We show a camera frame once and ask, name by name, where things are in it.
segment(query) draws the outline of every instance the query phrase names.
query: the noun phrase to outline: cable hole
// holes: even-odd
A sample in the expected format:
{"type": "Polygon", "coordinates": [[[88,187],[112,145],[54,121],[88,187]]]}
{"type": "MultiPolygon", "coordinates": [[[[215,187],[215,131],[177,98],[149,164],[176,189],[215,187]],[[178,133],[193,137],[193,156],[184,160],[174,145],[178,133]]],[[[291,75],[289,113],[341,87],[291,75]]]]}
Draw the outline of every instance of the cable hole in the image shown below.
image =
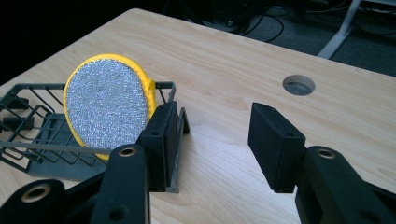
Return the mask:
{"type": "Polygon", "coordinates": [[[315,83],[311,78],[302,75],[292,75],[283,80],[283,88],[293,95],[308,95],[315,90],[315,83]]]}

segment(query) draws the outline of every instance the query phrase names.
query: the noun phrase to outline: floor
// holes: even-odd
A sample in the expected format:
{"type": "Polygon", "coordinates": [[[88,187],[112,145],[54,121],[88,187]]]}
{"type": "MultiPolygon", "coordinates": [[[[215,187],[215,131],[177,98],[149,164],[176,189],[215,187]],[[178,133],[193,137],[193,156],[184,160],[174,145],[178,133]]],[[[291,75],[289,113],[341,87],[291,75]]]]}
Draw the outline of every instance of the floor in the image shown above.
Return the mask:
{"type": "MultiPolygon", "coordinates": [[[[315,6],[313,10],[319,12],[314,12],[308,6],[304,13],[297,13],[280,2],[252,17],[245,32],[238,34],[318,55],[337,33],[347,13],[347,5],[330,8],[331,11],[324,5],[315,6]]],[[[235,31],[221,17],[215,17],[213,22],[205,21],[205,25],[235,31]]],[[[396,77],[396,7],[363,5],[355,16],[352,32],[331,60],[396,77]]]]}

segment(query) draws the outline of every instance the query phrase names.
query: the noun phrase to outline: black cable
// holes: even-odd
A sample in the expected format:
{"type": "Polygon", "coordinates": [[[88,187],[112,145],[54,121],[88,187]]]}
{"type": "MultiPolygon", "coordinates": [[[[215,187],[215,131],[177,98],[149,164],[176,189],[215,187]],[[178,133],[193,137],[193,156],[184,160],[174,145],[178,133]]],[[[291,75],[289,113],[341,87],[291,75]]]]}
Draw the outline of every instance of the black cable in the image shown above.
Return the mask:
{"type": "Polygon", "coordinates": [[[279,24],[280,24],[280,26],[281,26],[281,29],[280,29],[279,33],[277,33],[275,36],[273,36],[272,38],[269,38],[269,39],[265,40],[265,41],[264,41],[265,43],[269,43],[269,42],[271,42],[271,41],[277,39],[277,38],[283,33],[283,30],[285,29],[285,25],[283,24],[283,22],[282,22],[280,19],[278,19],[277,17],[272,17],[272,16],[267,16],[267,17],[269,17],[269,18],[271,18],[271,19],[274,19],[274,20],[278,21],[279,24]]]}
{"type": "Polygon", "coordinates": [[[243,36],[250,34],[254,29],[256,29],[260,23],[262,23],[262,18],[264,18],[265,14],[262,14],[262,16],[260,17],[259,21],[256,22],[256,24],[248,31],[245,31],[244,33],[242,33],[243,36]]]}

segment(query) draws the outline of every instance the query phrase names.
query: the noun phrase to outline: screw hole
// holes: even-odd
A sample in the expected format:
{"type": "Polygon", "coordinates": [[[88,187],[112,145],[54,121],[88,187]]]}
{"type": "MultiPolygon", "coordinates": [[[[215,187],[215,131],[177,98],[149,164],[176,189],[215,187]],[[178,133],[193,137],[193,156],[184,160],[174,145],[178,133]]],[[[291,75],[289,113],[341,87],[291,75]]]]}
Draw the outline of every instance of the screw hole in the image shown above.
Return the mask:
{"type": "Polygon", "coordinates": [[[21,197],[24,203],[34,203],[40,201],[50,193],[50,185],[42,184],[28,189],[21,197]]]}
{"type": "Polygon", "coordinates": [[[326,158],[326,159],[334,159],[335,158],[334,153],[332,153],[330,150],[323,149],[323,148],[318,150],[318,154],[319,154],[319,156],[326,158]]]}
{"type": "Polygon", "coordinates": [[[127,148],[121,150],[119,152],[119,155],[122,156],[122,157],[130,157],[130,156],[133,156],[136,153],[136,151],[137,150],[134,149],[134,148],[127,147],[127,148]]]}

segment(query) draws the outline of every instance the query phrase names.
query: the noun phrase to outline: desk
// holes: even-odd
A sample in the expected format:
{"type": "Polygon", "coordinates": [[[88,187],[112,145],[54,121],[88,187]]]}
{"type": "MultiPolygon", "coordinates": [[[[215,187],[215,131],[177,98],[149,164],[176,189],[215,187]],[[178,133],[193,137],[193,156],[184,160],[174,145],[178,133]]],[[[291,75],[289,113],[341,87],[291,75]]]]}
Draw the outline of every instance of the desk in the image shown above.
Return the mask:
{"type": "MultiPolygon", "coordinates": [[[[177,85],[187,110],[179,194],[151,193],[153,223],[299,223],[292,194],[273,193],[248,147],[252,102],[279,110],[307,138],[331,147],[361,177],[396,192],[396,79],[140,9],[129,10],[0,88],[66,82],[100,53],[138,62],[177,85]],[[310,77],[313,93],[282,87],[310,77]]],[[[0,163],[0,203],[36,178],[0,163]]],[[[64,181],[67,187],[76,183],[64,181]]]]}

